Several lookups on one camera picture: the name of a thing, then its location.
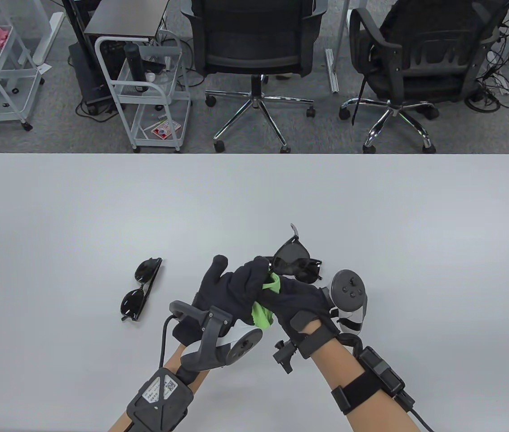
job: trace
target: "forearm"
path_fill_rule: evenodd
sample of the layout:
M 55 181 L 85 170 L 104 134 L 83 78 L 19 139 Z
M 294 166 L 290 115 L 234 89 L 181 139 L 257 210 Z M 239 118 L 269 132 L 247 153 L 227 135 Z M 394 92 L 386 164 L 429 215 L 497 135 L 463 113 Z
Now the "forearm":
M 184 351 L 184 346 L 180 345 L 177 350 L 174 352 L 172 357 L 166 362 L 165 368 L 170 370 L 172 373 L 176 373 L 177 370 L 180 368 L 181 365 L 181 354 Z M 201 384 L 203 384 L 203 381 L 207 377 L 207 374 L 209 374 L 209 371 L 206 370 L 204 372 L 199 373 L 199 376 L 189 384 L 189 389 L 192 390 L 193 393 L 196 393 L 196 391 L 199 389 Z M 129 418 L 126 412 L 123 412 L 121 417 L 111 426 L 108 432 L 125 432 L 130 427 L 133 421 Z
M 324 344 L 311 358 L 331 390 L 339 385 L 345 387 L 364 372 L 357 359 L 336 339 Z M 347 419 L 354 432 L 419 432 L 410 416 L 382 390 L 353 409 Z

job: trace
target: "sunglasses frame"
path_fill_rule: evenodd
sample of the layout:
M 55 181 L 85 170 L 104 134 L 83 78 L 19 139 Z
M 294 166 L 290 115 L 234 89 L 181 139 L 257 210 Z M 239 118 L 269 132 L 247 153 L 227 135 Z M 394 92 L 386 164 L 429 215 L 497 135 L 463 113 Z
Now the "sunglasses frame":
M 291 224 L 291 228 L 292 228 L 292 231 L 294 232 L 294 235 L 290 239 L 288 239 L 285 243 L 283 243 L 283 245 L 281 247 L 279 247 L 279 249 L 275 252 L 275 255 L 273 255 L 273 257 L 271 258 L 271 261 L 270 261 L 271 265 L 270 265 L 270 270 L 269 270 L 271 272 L 274 270 L 275 260 L 277 259 L 279 253 L 285 247 L 287 247 L 288 245 L 290 245 L 292 243 L 296 243 L 297 245 L 302 247 L 306 251 L 306 253 L 308 255 L 308 259 L 312 260 L 312 258 L 310 258 L 310 253 L 308 252 L 308 249 L 306 247 L 304 247 L 304 245 L 299 240 L 300 237 L 298 236 L 298 229 L 296 229 L 296 226 L 294 226 L 294 224 Z M 320 267 L 322 265 L 322 261 L 317 260 L 317 259 L 314 259 L 314 261 L 316 261 L 316 265 L 318 267 L 318 271 L 320 271 Z M 315 279 L 314 281 L 316 282 L 316 280 L 322 280 L 322 277 L 318 273 L 317 273 L 317 279 Z
M 143 290 L 145 295 L 143 296 L 143 301 L 141 302 L 141 307 L 139 308 L 139 310 L 136 313 L 133 313 L 132 317 L 129 315 L 125 315 L 124 313 L 121 312 L 121 314 L 123 315 L 123 317 L 121 318 L 121 321 L 125 321 L 128 318 L 131 318 L 131 320 L 135 321 L 135 322 L 139 320 L 141 312 L 145 308 L 145 304 L 148 299 L 148 295 L 150 294 L 150 292 L 152 290 L 152 284 L 154 284 L 154 280 L 156 278 L 156 275 L 158 274 L 158 269 L 161 267 L 161 264 L 162 264 L 162 258 L 161 257 L 156 258 L 156 268 L 152 272 L 151 278 L 146 282 L 140 282 L 141 286 L 138 288 L 138 290 Z M 147 291 L 145 292 L 144 288 L 145 288 L 146 284 L 148 284 L 148 288 L 147 288 Z

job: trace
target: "black bottle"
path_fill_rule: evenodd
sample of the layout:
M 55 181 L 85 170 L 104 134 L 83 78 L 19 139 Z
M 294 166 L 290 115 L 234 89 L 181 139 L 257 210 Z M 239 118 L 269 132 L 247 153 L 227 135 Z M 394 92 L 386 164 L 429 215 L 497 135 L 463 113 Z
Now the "black bottle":
M 125 50 L 125 55 L 127 56 L 127 62 L 129 62 L 129 68 L 131 69 L 133 81 L 146 81 L 145 69 L 143 68 L 139 45 L 132 42 L 127 42 L 123 49 Z M 135 89 L 137 92 L 143 93 L 147 91 L 148 87 L 135 86 Z

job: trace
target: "white metal cart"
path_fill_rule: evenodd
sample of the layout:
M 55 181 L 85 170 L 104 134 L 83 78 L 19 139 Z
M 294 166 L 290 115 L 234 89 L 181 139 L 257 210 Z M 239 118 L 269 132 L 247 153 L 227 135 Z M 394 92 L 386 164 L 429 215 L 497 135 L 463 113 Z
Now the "white metal cart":
M 160 30 L 158 34 L 174 39 L 176 46 L 157 46 L 152 45 L 154 41 L 150 41 L 147 37 L 123 36 L 101 36 L 94 45 L 98 62 L 105 80 L 107 80 L 134 153 L 139 153 L 141 147 L 167 147 L 180 152 L 187 132 L 188 115 L 192 102 L 181 41 L 168 30 Z M 101 54 L 101 43 L 105 41 L 136 43 L 139 45 L 142 59 L 166 64 L 167 67 L 156 76 L 153 82 L 133 81 L 129 63 L 125 60 L 119 76 L 116 80 L 112 80 Z M 147 90 L 141 93 L 135 87 L 146 87 Z M 121 106 L 124 104 L 132 104 L 137 107 L 132 121 L 128 121 L 125 117 L 123 106 Z M 152 133 L 153 128 L 161 121 L 166 121 L 172 131 L 166 139 Z M 174 127 L 175 122 L 181 126 L 178 130 Z
M 30 131 L 32 126 L 27 117 L 37 88 L 45 81 L 8 16 L 1 10 L 0 14 L 1 20 L 6 23 L 0 27 L 9 33 L 0 52 L 0 122 L 18 120 L 24 130 Z

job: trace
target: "chrome chair base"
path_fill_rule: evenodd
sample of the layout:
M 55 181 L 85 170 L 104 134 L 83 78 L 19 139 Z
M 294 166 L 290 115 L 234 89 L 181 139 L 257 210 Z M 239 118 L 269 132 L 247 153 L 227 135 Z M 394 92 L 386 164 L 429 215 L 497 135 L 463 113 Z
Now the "chrome chair base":
M 224 92 L 219 90 L 205 90 L 205 103 L 209 107 L 213 107 L 217 102 L 216 97 L 232 97 L 238 99 L 246 99 L 246 102 L 242 107 L 238 109 L 232 118 L 224 124 L 222 128 L 213 136 L 213 142 L 215 150 L 218 153 L 224 152 L 224 142 L 220 140 L 220 138 L 224 135 L 228 129 L 235 124 L 238 119 L 240 119 L 244 113 L 246 113 L 250 108 L 259 109 L 259 111 L 263 114 L 267 122 L 271 125 L 271 128 L 277 135 L 277 138 L 281 142 L 281 153 L 290 153 L 291 149 L 287 145 L 281 130 L 279 130 L 277 124 L 271 117 L 270 113 L 267 109 L 267 102 L 280 102 L 286 104 L 293 105 L 306 105 L 306 117 L 314 117 L 314 101 L 311 99 L 299 99 L 296 97 L 285 97 L 285 96 L 270 96 L 266 95 L 261 91 L 261 84 L 263 82 L 267 82 L 267 76 L 252 76 L 251 80 L 251 91 L 246 92 Z
M 419 135 L 423 138 L 423 153 L 433 154 L 436 153 L 436 148 L 433 145 L 429 132 L 424 128 L 422 124 L 420 124 L 414 117 L 412 117 L 409 113 L 406 112 L 408 109 L 417 109 L 419 107 L 430 107 L 434 108 L 433 103 L 421 101 L 418 103 L 411 103 L 407 105 L 391 105 L 390 101 L 380 102 L 372 99 L 358 99 L 357 97 L 353 99 L 347 100 L 340 106 L 339 109 L 339 118 L 341 120 L 347 120 L 350 118 L 350 111 L 348 107 L 351 105 L 367 105 L 369 107 L 378 107 L 384 109 L 384 114 L 378 121 L 372 126 L 370 131 L 368 132 L 368 136 L 363 144 L 363 153 L 376 153 L 376 148 L 372 145 L 372 142 L 380 135 L 382 128 L 386 124 L 386 121 L 390 117 L 401 117 L 404 121 L 410 124 L 415 130 L 419 133 Z

